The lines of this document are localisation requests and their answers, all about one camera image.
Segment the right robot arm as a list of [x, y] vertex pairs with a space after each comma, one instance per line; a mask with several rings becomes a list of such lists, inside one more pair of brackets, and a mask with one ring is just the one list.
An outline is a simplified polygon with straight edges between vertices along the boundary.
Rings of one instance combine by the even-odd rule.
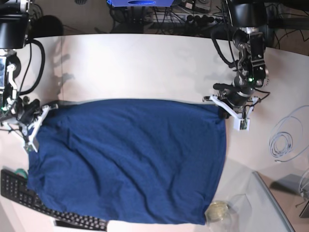
[[[40, 101], [29, 101], [27, 97], [40, 82], [45, 65], [43, 45], [35, 39], [28, 38], [32, 7], [31, 0], [0, 2], [0, 121], [21, 127], [29, 126], [42, 112]], [[40, 70], [33, 86], [22, 91], [22, 85], [15, 82], [21, 72], [17, 50], [32, 44], [37, 45], [41, 51]]]

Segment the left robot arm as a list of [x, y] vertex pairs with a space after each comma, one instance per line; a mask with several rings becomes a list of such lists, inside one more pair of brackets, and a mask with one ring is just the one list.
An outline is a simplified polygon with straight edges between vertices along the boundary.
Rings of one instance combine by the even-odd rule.
[[[260, 27], [267, 23], [267, 11], [261, 0], [223, 0], [221, 1], [223, 22], [211, 31], [211, 40], [215, 49], [229, 68], [236, 72], [231, 84], [214, 84], [218, 91], [218, 101], [226, 104], [219, 108], [219, 117], [231, 116], [228, 109], [247, 116], [247, 108], [253, 108], [251, 99], [255, 91], [260, 91], [267, 78], [264, 60], [266, 49]], [[238, 50], [239, 58], [229, 62], [222, 54], [216, 41], [216, 34], [226, 32], [229, 47]]]

